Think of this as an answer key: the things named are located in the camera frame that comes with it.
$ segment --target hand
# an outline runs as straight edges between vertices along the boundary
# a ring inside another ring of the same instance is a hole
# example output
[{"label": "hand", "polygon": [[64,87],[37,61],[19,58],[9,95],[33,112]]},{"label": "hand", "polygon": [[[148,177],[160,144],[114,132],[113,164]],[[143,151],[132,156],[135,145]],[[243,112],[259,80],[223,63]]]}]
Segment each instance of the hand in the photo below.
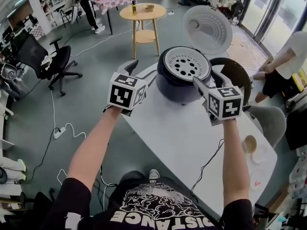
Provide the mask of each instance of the hand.
[{"label": "hand", "polygon": [[272,63],[269,63],[267,64],[265,67],[264,67],[264,71],[267,72],[267,73],[271,73],[274,71],[274,66],[272,65]]}]

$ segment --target person in white shirt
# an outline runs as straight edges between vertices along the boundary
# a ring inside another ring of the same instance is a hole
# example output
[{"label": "person in white shirt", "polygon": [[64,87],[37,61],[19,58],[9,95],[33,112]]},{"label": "person in white shirt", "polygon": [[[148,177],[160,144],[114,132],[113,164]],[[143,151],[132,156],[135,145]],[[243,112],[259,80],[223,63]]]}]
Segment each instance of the person in white shirt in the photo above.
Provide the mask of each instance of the person in white shirt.
[{"label": "person in white shirt", "polygon": [[268,96],[272,98],[283,90],[286,81],[302,68],[307,57],[307,32],[295,32],[290,36],[284,47],[277,54],[272,63],[264,64],[260,71],[250,78],[265,80],[255,102],[259,103]]},{"label": "person in white shirt", "polygon": [[96,34],[102,32],[106,27],[101,23],[97,23],[96,13],[92,6],[91,0],[81,0],[80,5],[86,14],[87,21],[91,25],[92,30],[95,30]]}]

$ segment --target concrete floor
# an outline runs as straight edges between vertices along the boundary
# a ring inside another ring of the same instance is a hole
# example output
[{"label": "concrete floor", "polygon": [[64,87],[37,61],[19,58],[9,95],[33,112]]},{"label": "concrete floor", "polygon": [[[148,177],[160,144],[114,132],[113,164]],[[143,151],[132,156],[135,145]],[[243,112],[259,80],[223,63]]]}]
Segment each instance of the concrete floor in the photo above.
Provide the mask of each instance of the concrete floor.
[{"label": "concrete floor", "polygon": [[[181,19],[189,7],[179,7],[178,0],[143,0],[142,2],[146,1],[160,3],[169,8],[167,11],[175,13],[157,22],[160,51],[163,52],[172,46],[189,46],[181,32]],[[132,22],[121,19],[116,9],[110,11],[110,16],[114,35],[132,29]],[[62,46],[72,35],[81,32],[67,42],[71,46],[71,54],[76,55],[110,36],[106,15],[103,16],[103,19],[106,30],[99,35],[87,30],[90,29],[88,22],[85,17],[82,17],[79,24],[67,25],[67,28],[61,26],[48,36],[40,39],[40,43],[49,52],[52,52],[53,48],[48,44],[53,39],[61,35],[63,39],[59,44]],[[72,123],[76,134],[82,131],[88,134],[99,120],[102,110],[106,106],[109,80],[113,72],[120,64],[132,59],[131,32],[111,38],[72,59],[79,64],[72,67],[71,71],[81,72],[83,77],[80,79],[75,77],[64,79],[65,97],[60,96],[58,85],[54,85],[55,122],[56,126],[60,128],[66,123]],[[158,61],[155,44],[137,45],[137,59],[139,64],[133,75]],[[30,69],[24,76],[24,85],[27,86],[25,91],[31,89],[36,83],[36,75]],[[15,147],[8,150],[6,155],[15,160],[22,158],[27,165],[28,177],[31,176],[33,168],[41,162],[54,126],[51,93],[47,86],[48,81],[43,80],[25,99],[13,103],[12,111],[15,112],[15,116],[10,118],[7,123],[6,139],[14,143]],[[262,83],[256,82],[252,91],[252,98],[261,88]],[[262,104],[282,106],[282,100],[280,96],[276,96]],[[82,136],[72,137],[70,127],[59,139],[52,139],[44,164],[37,169],[33,181],[30,184],[22,185],[26,195],[34,197],[39,191],[47,195],[51,187],[57,193],[60,189],[57,175],[60,169],[67,172],[70,160],[82,141]],[[276,148],[278,162],[273,177],[260,198],[260,203],[263,205],[287,180],[296,163],[295,153],[291,152],[287,146],[286,141],[283,140]],[[121,117],[112,134],[104,159],[104,180],[107,183],[118,183],[126,172],[138,170],[148,173],[151,168],[158,169],[161,175],[169,176],[181,184]],[[59,177],[60,181],[63,181],[64,178],[64,174]],[[107,189],[106,194],[110,195],[111,192],[112,188]],[[93,215],[101,212],[102,209],[97,200],[96,189],[93,189],[92,194],[91,214]],[[204,204],[201,204],[201,206],[211,213],[210,209]]]}]

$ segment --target plate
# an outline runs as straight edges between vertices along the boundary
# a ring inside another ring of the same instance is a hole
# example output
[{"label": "plate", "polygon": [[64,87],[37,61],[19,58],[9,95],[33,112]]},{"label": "plate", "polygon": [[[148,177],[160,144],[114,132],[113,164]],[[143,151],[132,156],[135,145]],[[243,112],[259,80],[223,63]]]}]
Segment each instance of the plate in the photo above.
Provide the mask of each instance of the plate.
[{"label": "plate", "polygon": [[268,148],[262,144],[258,145],[256,151],[252,154],[255,163],[262,163],[268,157]]}]

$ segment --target sneaker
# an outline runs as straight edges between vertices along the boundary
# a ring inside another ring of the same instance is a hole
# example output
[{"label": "sneaker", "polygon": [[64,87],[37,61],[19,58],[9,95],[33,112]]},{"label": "sneaker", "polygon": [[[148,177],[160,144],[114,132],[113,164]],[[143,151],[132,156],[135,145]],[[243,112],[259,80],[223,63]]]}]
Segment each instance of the sneaker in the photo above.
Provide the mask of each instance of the sneaker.
[{"label": "sneaker", "polygon": [[152,169],[149,172],[149,180],[154,180],[160,178],[158,170]]},{"label": "sneaker", "polygon": [[99,27],[98,29],[96,29],[96,30],[95,30],[95,33],[96,33],[96,34],[99,34],[99,33],[101,33],[103,30],[105,30],[105,28],[106,28],[106,26],[103,25],[103,26]]},{"label": "sneaker", "polygon": [[17,160],[19,163],[21,163],[21,165],[22,165],[22,167],[23,167],[23,172],[25,172],[26,171],[26,166],[25,166],[25,164],[24,164],[24,161],[22,161],[21,159],[18,159]]},{"label": "sneaker", "polygon": [[[98,27],[102,27],[102,23],[97,24]],[[92,31],[95,30],[95,27],[92,26]]]}]

